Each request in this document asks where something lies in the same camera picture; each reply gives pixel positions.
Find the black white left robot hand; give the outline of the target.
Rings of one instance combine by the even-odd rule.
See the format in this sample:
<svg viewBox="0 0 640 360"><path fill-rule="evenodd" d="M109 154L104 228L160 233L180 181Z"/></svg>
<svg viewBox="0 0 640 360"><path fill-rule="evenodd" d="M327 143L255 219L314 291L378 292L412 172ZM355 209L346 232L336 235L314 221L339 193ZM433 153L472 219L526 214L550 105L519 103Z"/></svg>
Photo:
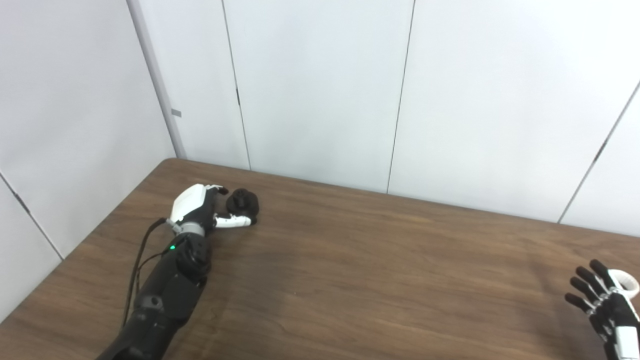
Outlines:
<svg viewBox="0 0 640 360"><path fill-rule="evenodd" d="M177 236L205 237L217 229L254 226L258 214L258 196L245 188L230 192L215 184L194 184L174 200L166 223Z"/></svg>

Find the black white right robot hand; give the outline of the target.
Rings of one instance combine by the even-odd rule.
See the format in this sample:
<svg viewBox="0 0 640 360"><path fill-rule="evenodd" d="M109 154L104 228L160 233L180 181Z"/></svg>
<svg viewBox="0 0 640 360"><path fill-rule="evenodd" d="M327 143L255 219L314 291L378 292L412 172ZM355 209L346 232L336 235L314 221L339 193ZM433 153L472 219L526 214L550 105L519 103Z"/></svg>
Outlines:
<svg viewBox="0 0 640 360"><path fill-rule="evenodd" d="M569 280L581 295L567 292L564 300L583 313L603 341L608 360L640 358L640 317L633 305L639 281L626 271L608 268L598 259L589 268L576 267Z"/></svg>

